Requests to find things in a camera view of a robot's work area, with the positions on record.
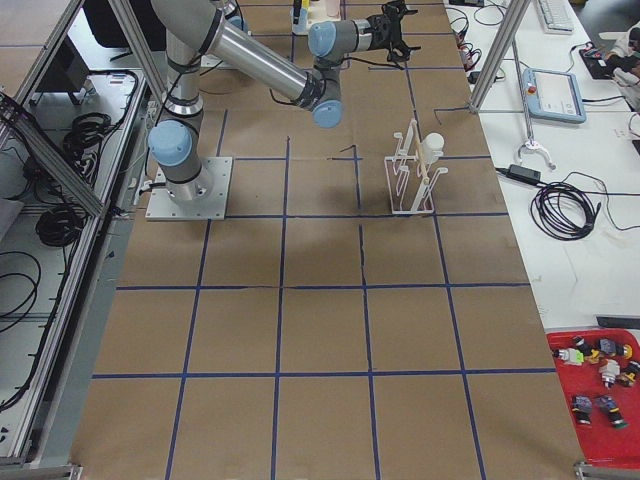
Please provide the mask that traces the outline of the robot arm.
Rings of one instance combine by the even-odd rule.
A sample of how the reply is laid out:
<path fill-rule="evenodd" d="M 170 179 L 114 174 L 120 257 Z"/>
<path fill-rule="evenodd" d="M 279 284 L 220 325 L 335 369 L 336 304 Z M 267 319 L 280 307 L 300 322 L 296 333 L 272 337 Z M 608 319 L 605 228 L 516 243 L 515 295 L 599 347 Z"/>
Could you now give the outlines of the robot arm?
<path fill-rule="evenodd" d="M 382 5 L 365 19 L 324 21 L 308 32 L 313 67 L 305 71 L 255 40 L 213 1 L 154 1 L 167 34 L 168 66 L 174 77 L 167 91 L 171 106 L 148 137 L 153 158 L 165 176 L 170 201 L 177 205 L 211 196 L 215 180 L 197 153 L 203 101 L 199 93 L 200 60 L 213 55 L 308 110 L 321 128 L 337 126 L 343 115 L 340 68 L 348 55 L 384 50 L 399 65 L 413 51 L 402 37 L 401 22 L 411 14 L 402 1 Z"/>

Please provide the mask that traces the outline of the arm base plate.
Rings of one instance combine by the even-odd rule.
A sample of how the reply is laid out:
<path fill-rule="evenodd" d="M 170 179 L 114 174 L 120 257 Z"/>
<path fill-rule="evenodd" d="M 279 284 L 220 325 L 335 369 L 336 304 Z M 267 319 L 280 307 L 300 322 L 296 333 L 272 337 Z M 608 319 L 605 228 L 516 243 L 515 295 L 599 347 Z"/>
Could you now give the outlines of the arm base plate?
<path fill-rule="evenodd" d="M 149 221 L 223 220 L 227 210 L 232 157 L 201 158 L 200 175 L 190 183 L 167 182 L 158 168 L 155 181 L 165 186 L 150 193 L 146 210 Z"/>

